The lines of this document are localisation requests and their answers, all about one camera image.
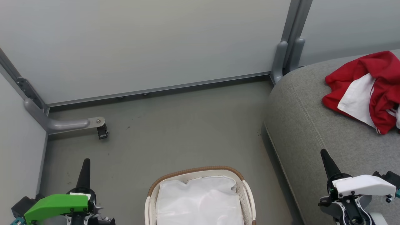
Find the grey partition support leg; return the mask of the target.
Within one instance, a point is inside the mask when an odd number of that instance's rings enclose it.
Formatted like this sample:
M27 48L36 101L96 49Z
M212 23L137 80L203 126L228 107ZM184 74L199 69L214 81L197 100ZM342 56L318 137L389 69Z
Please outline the grey partition support leg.
M30 98L24 99L24 108L48 134L97 128L106 124L104 117L92 117L69 121L51 119L44 114L44 112Z

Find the grey fabric sofa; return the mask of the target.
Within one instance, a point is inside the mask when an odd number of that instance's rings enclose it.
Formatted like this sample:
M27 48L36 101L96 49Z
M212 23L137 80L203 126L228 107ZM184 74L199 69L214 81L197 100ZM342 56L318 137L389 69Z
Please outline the grey fabric sofa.
M325 77L358 56L307 65L286 74L267 98L263 135L277 160L284 189L295 217L306 225L335 225L319 199L327 195L321 159L326 149L341 170L352 176L400 175L400 134L379 135L367 124L326 108L322 98L331 92Z

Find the grey partition double post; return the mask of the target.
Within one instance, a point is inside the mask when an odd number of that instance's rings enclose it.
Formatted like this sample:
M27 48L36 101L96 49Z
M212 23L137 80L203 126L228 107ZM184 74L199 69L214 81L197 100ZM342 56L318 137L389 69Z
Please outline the grey partition double post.
M291 0L283 34L277 44L270 78L276 85L284 75L299 68L305 45L301 37L313 0Z

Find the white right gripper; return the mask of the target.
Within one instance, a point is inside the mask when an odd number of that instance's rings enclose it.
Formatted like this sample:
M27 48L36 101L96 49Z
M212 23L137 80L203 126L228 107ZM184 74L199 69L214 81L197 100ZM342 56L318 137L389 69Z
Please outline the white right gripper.
M341 174L326 149L320 151L328 179ZM384 216L367 212L372 196L385 197L390 203L396 198L396 174L333 177L327 183L328 196L320 198L320 210L331 216L336 225L388 225Z

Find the white liner bag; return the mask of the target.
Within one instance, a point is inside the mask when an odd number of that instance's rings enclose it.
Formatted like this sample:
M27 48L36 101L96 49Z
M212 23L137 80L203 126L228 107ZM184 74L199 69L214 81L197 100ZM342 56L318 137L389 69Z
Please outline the white liner bag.
M244 225L236 181L226 176L160 184L157 225Z

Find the black caster wheel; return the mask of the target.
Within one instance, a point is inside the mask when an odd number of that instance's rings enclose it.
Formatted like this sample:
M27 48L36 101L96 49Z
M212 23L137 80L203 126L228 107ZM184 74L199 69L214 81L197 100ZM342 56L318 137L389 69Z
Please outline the black caster wheel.
M97 127L96 129L99 140L106 139L108 137L108 129L106 124L103 124L101 127Z

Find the red and white garment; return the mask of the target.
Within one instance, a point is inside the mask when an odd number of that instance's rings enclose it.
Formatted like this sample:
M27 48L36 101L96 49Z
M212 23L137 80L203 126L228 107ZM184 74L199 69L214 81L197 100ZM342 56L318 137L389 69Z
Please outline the red and white garment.
M400 59L390 51L352 60L329 74L327 108L373 127L377 134L400 130Z

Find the white laundry basket, brown rim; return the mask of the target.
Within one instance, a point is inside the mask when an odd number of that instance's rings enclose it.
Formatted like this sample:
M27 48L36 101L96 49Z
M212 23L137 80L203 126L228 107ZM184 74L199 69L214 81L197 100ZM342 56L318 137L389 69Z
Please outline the white laundry basket, brown rim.
M241 213L244 225L256 225L256 207L251 188L242 174L229 166L207 166L190 168L164 175L158 178L150 187L144 208L145 225L157 225L156 201L161 182L178 180L187 183L196 178L207 178L212 176L226 176L236 181L236 192L239 195Z

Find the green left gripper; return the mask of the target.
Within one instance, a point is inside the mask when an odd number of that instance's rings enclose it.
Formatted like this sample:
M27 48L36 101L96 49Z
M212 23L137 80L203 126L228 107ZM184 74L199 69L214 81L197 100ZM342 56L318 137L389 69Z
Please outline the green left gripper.
M66 194L40 199L25 214L26 225L38 225L46 219L64 216L66 225L115 225L115 219L102 217L96 205L95 192L90 188L91 160L84 159L76 188Z

